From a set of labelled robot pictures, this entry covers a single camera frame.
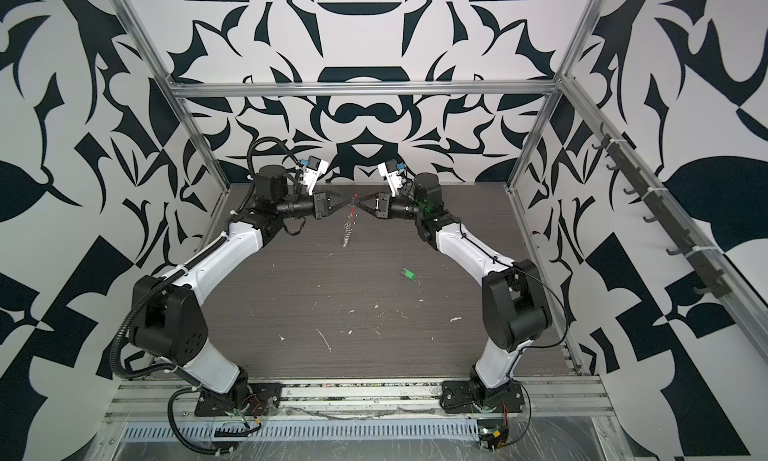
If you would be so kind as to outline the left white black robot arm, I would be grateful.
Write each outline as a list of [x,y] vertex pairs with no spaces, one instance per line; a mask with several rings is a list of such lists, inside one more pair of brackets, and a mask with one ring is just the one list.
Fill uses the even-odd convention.
[[213,345],[202,306],[243,261],[287,229],[286,220],[320,220],[345,205],[317,186],[328,169],[328,162],[311,157],[292,170],[268,165],[252,173],[243,201],[214,241],[168,273],[140,279],[110,346],[113,373],[135,379],[172,372],[220,412],[246,408],[248,374]]

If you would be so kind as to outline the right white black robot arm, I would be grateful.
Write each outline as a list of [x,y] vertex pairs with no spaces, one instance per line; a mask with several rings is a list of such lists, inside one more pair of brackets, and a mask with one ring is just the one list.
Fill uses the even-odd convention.
[[552,324],[537,266],[491,249],[454,216],[434,174],[391,178],[386,191],[353,200],[378,219],[409,220],[422,241],[463,268],[481,289],[481,314],[488,340],[466,381],[441,385],[441,408],[451,414],[519,407],[524,391],[514,379],[523,354]]

